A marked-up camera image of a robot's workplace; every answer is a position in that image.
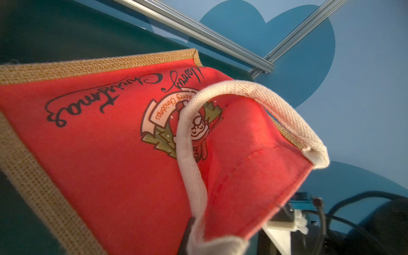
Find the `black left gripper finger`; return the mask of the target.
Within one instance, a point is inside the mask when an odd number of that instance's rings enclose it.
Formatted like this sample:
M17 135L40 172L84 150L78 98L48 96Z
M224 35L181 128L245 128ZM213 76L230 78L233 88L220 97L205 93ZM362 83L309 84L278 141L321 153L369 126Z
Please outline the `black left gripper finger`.
M187 226L185 228L182 240L180 242L178 251L177 251L177 255L187 255L187 244L188 244L188 240L189 240L189 236L193 227L194 222L196 221L195 217L191 217L188 220Z

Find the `red burlap canvas bag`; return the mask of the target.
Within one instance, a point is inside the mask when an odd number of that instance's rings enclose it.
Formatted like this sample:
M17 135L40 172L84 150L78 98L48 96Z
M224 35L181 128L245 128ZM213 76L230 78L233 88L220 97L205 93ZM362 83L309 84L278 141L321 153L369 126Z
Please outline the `red burlap canvas bag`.
M1 66L1 171L70 255L241 255L330 163L278 94L197 50Z

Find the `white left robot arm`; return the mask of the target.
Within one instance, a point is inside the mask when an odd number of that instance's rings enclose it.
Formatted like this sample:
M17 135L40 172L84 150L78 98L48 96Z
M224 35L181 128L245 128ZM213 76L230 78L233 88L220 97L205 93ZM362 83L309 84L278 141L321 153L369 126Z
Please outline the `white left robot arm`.
M359 224L336 213L368 198L384 198L381 205ZM328 214L308 211L323 220L323 228L312 227L308 235L291 233L294 255L406 255L408 253L408 199L382 191L367 191L340 201Z

